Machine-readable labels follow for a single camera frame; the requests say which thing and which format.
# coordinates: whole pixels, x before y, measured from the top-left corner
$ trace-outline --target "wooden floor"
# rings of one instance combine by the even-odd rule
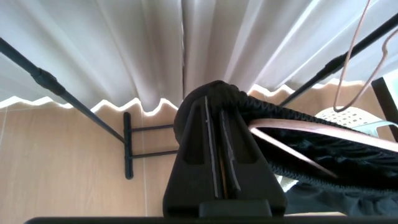
[[[310,90],[288,107],[315,115],[332,105],[335,87]],[[359,88],[346,86],[343,94],[353,96]],[[251,94],[273,103],[288,95]],[[355,106],[384,118],[372,89]],[[176,113],[167,104],[154,116],[139,105],[127,111],[133,127],[171,124]],[[104,106],[97,114],[123,133],[123,111]],[[387,128],[379,133],[392,139]],[[132,139],[135,154],[178,149],[172,129],[134,133]],[[124,178],[123,159],[122,143],[75,109],[53,103],[0,109],[0,223],[42,216],[161,216],[175,155],[135,159],[132,180]]]

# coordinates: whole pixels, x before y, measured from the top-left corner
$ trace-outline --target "black metal bar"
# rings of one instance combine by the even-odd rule
[[[133,159],[147,158],[147,157],[153,157],[153,156],[171,155],[171,154],[176,154],[176,153],[178,153],[178,150],[165,151],[165,152],[153,152],[153,153],[147,153],[147,154],[133,155],[132,158],[133,158]]]
[[[148,130],[156,130],[156,129],[164,129],[164,128],[172,128],[172,124],[166,124],[166,125],[159,125],[159,126],[152,126],[152,127],[142,127],[142,128],[132,128],[130,129],[130,132],[136,132],[136,131],[148,131]]]
[[[124,143],[124,174],[127,180],[130,180],[134,177],[134,171],[132,169],[132,141],[131,141],[131,115],[128,112],[123,114],[123,123],[124,123],[124,139],[126,142]]]
[[[351,52],[350,59],[355,55],[359,54],[362,50],[364,50],[369,45],[373,44],[375,41],[380,39],[382,36],[386,35],[389,31],[391,31],[394,27],[398,26],[398,13],[391,17],[388,21],[383,23],[383,25],[379,26],[376,30],[366,36],[363,40],[358,42]],[[290,96],[288,96],[283,102],[279,104],[279,106],[285,106],[301,94],[306,92],[309,88],[317,84],[319,81],[329,77],[330,75],[336,73],[338,70],[343,68],[344,61],[347,57],[348,51],[340,55],[329,63],[325,65],[323,69],[321,69],[313,78],[311,78],[308,82],[302,85],[298,90],[294,91]]]
[[[66,102],[70,103],[89,119],[94,121],[96,124],[101,126],[107,132],[112,134],[121,142],[125,143],[124,138],[118,134],[114,129],[109,127],[103,120],[101,120],[97,115],[90,111],[85,105],[78,101],[73,95],[66,91],[66,89],[59,84],[57,79],[49,72],[36,67],[32,62],[27,60],[21,53],[19,53],[14,47],[9,45],[3,38],[0,38],[0,52],[2,52],[6,57],[11,59],[13,62],[18,64],[24,70],[30,73],[32,78],[43,88],[50,90],[52,93],[63,98]]]

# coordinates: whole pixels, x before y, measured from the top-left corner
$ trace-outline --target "white curtain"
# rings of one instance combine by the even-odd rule
[[[139,98],[178,106],[196,87],[224,80],[296,87],[345,53],[366,0],[0,0],[0,36],[51,72],[87,107]],[[373,0],[358,40],[398,12]],[[398,68],[398,40],[379,76]],[[366,80],[381,39],[352,59],[347,80]],[[44,96],[64,103],[0,55],[0,102]]]

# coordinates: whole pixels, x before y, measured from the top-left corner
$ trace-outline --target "curtain fold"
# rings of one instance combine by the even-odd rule
[[[366,0],[0,0],[0,36],[51,72],[87,107],[139,98],[178,106],[196,87],[224,80],[249,90],[297,87],[347,51]],[[398,11],[374,0],[358,40]],[[347,80],[365,81],[379,40],[352,59]],[[398,40],[379,76],[398,68]],[[49,96],[0,55],[0,105]]]

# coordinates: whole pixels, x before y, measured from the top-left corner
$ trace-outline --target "black stand base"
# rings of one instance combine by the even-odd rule
[[[166,151],[166,152],[153,152],[147,154],[132,154],[132,139],[131,136],[134,132],[138,131],[148,131],[148,130],[156,130],[156,129],[165,129],[172,128],[172,124],[160,125],[160,126],[152,126],[152,127],[143,127],[143,128],[131,128],[131,115],[128,112],[123,114],[123,123],[124,123],[124,173],[126,175],[127,180],[131,180],[134,177],[134,171],[132,168],[132,160],[138,158],[152,157],[152,156],[163,156],[176,154],[178,151]]]

